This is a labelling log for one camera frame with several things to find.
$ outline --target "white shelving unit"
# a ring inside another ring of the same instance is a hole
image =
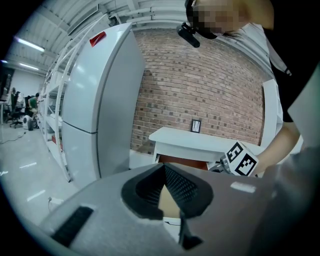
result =
[[[283,110],[279,89],[274,79],[263,83],[264,92],[264,127],[261,146],[266,148],[283,125]]]
[[[100,23],[102,19],[109,20],[106,14],[101,16],[85,27],[60,51],[47,71],[44,85],[39,96],[38,123],[43,139],[68,182],[71,181],[71,176],[68,170],[65,152],[61,149],[61,113],[64,94],[68,86],[69,72],[72,69],[72,64],[79,49],[85,40],[88,40],[89,37],[100,32],[101,28],[96,30],[95,25],[103,24],[103,22]]]

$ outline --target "picture frame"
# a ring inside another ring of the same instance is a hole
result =
[[[200,120],[192,119],[190,131],[191,131],[192,133],[197,133],[197,134],[199,134],[199,133],[200,133],[200,129],[201,129],[201,121],[200,121]]]

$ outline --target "head-mounted camera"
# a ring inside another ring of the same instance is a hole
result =
[[[217,35],[200,25],[199,16],[194,12],[195,3],[196,0],[186,0],[184,3],[187,19],[192,27],[184,22],[182,25],[176,27],[176,31],[180,37],[186,40],[194,48],[198,48],[200,42],[194,37],[196,33],[211,40],[217,38]]]

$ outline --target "desk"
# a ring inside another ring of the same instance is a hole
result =
[[[155,141],[153,163],[156,162],[157,154],[204,162],[216,162],[236,142],[235,139],[169,127],[160,128],[152,133],[149,139]],[[255,155],[260,154],[265,149],[248,142],[242,141],[242,143]]]
[[[6,104],[6,101],[0,101],[1,105],[1,125],[4,124],[4,105]]]

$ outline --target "hand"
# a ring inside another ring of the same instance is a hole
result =
[[[257,167],[254,169],[253,173],[250,176],[255,176],[256,174],[263,173],[267,169],[267,165],[262,161],[259,160]]]

